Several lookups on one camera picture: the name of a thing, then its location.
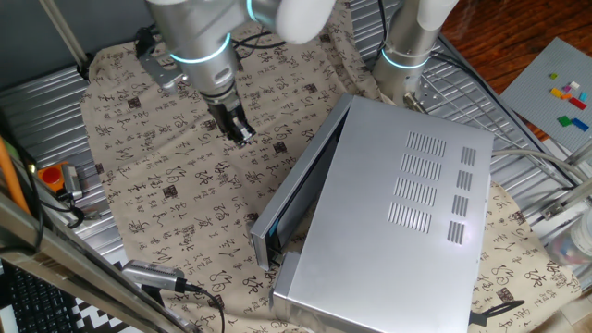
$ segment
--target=red lego brick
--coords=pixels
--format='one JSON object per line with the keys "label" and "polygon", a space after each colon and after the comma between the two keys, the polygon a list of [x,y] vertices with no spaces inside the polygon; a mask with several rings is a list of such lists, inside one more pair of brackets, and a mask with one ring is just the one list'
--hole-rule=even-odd
{"label": "red lego brick", "polygon": [[580,110],[584,110],[586,108],[586,104],[575,97],[570,99],[570,103],[577,106]]}

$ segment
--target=red button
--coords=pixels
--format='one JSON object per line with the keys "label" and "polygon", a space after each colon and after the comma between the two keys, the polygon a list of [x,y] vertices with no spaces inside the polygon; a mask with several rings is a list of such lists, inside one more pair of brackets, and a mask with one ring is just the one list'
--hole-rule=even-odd
{"label": "red button", "polygon": [[46,169],[42,175],[43,181],[48,184],[56,184],[61,178],[62,172],[56,167]]}

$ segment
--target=blue led ring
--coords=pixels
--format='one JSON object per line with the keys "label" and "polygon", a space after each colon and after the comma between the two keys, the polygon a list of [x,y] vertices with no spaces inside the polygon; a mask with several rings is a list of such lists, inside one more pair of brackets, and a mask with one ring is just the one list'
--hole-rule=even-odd
{"label": "blue led ring", "polygon": [[173,59],[185,63],[185,64],[200,64],[203,62],[206,62],[208,60],[212,60],[215,57],[219,56],[222,52],[224,52],[224,50],[227,48],[227,46],[230,44],[230,33],[226,36],[226,40],[224,41],[224,44],[222,46],[220,46],[220,48],[215,51],[214,53],[212,53],[209,56],[203,57],[203,58],[199,58],[199,59],[183,59],[182,57],[178,57],[176,55],[170,54],[170,57],[172,57]]}
{"label": "blue led ring", "polygon": [[387,61],[388,61],[388,62],[389,62],[389,63],[390,63],[392,66],[394,66],[394,67],[398,67],[398,68],[403,68],[403,69],[414,69],[414,68],[420,68],[421,66],[423,66],[423,65],[425,65],[425,64],[426,64],[427,60],[429,60],[429,58],[428,58],[428,59],[426,59],[426,60],[425,60],[423,63],[421,63],[421,64],[419,64],[419,65],[414,65],[414,66],[404,66],[404,65],[401,65],[401,64],[397,64],[396,62],[394,62],[394,61],[390,60],[390,59],[389,59],[389,57],[387,56],[387,53],[385,53],[385,49],[382,49],[382,56],[384,56],[384,57],[385,57],[385,59],[387,59]]}
{"label": "blue led ring", "polygon": [[257,23],[259,22],[259,20],[257,20],[257,17],[255,16],[255,12],[253,11],[253,0],[247,0],[247,12],[249,12],[249,16],[253,21]]}

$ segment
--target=metal grate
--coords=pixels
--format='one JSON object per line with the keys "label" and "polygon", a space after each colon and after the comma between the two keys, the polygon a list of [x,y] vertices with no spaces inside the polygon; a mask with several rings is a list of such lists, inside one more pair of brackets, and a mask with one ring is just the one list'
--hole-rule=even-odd
{"label": "metal grate", "polygon": [[398,203],[391,203],[390,210],[388,210],[388,221],[413,230],[428,233],[432,216],[426,212],[412,209]]}
{"label": "metal grate", "polygon": [[404,154],[401,163],[401,171],[415,176],[424,177],[432,180],[440,179],[440,163],[432,162],[421,157]]}
{"label": "metal grate", "polygon": [[471,182],[473,182],[473,174],[470,172],[459,170],[459,177],[456,179],[456,187],[461,190],[471,190]]}
{"label": "metal grate", "polygon": [[448,227],[448,241],[463,244],[464,224],[451,221]]}
{"label": "metal grate", "polygon": [[446,142],[410,131],[409,137],[407,138],[407,147],[422,153],[444,157]]}
{"label": "metal grate", "polygon": [[476,155],[477,151],[475,149],[463,147],[461,154],[461,163],[466,164],[467,166],[474,167]]}
{"label": "metal grate", "polygon": [[454,202],[452,203],[452,213],[466,217],[466,210],[469,207],[469,199],[460,195],[454,196]]}
{"label": "metal grate", "polygon": [[436,189],[412,180],[399,178],[395,186],[395,195],[416,203],[433,206],[436,199]]}

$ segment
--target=green lego brick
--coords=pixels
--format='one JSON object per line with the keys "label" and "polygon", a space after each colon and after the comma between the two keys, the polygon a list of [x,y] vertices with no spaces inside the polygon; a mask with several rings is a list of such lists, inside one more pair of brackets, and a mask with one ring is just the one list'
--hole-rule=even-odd
{"label": "green lego brick", "polygon": [[567,116],[559,117],[557,118],[557,120],[563,127],[568,127],[572,125],[572,121]]}

